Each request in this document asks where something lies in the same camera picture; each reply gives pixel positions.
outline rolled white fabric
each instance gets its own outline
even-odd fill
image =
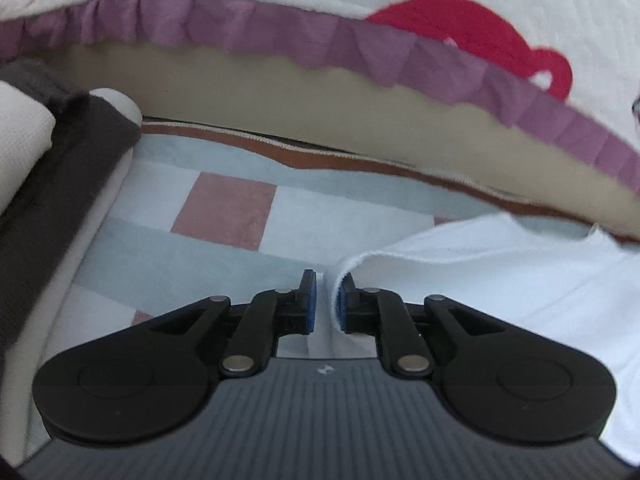
[[[0,214],[51,147],[55,124],[43,104],[0,81]]]

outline black strap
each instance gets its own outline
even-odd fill
[[[42,63],[22,58],[0,67],[0,81],[45,105],[58,118],[86,92],[52,74]]]

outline metal rivet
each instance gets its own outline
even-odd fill
[[[225,357],[222,365],[230,372],[246,372],[254,367],[254,360],[247,355],[230,355]]]
[[[398,366],[405,372],[423,372],[429,364],[429,360],[421,355],[403,355],[398,359]]]

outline red circle handle print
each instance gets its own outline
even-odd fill
[[[390,25],[458,48],[523,78],[551,72],[547,92],[565,101],[574,80],[567,59],[550,48],[532,49],[507,20],[473,0],[405,0],[374,12],[368,22]]]

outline purple ruffled trim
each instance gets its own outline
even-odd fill
[[[106,40],[280,54],[407,86],[447,105],[470,103],[640,194],[640,155],[604,126],[483,59],[363,20],[248,0],[99,0],[0,23],[0,59]]]

